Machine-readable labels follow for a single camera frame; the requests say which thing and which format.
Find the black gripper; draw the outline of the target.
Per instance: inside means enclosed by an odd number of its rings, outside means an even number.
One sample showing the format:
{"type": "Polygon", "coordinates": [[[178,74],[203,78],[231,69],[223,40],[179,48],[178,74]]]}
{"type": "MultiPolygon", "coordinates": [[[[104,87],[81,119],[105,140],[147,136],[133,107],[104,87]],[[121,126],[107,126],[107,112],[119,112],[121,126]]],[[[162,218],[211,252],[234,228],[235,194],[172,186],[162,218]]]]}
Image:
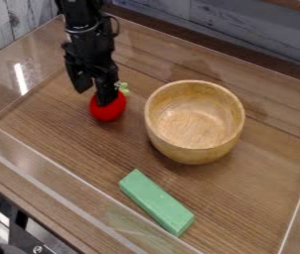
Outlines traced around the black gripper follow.
{"type": "Polygon", "coordinates": [[[99,15],[87,20],[68,16],[64,19],[69,36],[63,43],[68,77],[77,93],[92,87],[93,77],[96,103],[105,106],[117,96],[117,66],[111,55],[119,22],[109,15],[99,15]]]}

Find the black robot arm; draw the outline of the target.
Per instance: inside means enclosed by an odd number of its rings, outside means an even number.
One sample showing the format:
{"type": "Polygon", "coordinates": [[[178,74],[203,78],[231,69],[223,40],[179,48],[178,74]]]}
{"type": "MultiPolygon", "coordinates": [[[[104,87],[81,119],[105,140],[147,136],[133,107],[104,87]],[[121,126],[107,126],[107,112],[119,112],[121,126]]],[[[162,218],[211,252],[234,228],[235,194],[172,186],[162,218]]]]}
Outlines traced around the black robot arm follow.
{"type": "Polygon", "coordinates": [[[64,17],[68,39],[63,42],[65,69],[77,93],[95,86],[95,101],[108,105],[117,96],[117,66],[112,59],[113,38],[111,21],[100,8],[103,0],[56,0],[64,17]]]}

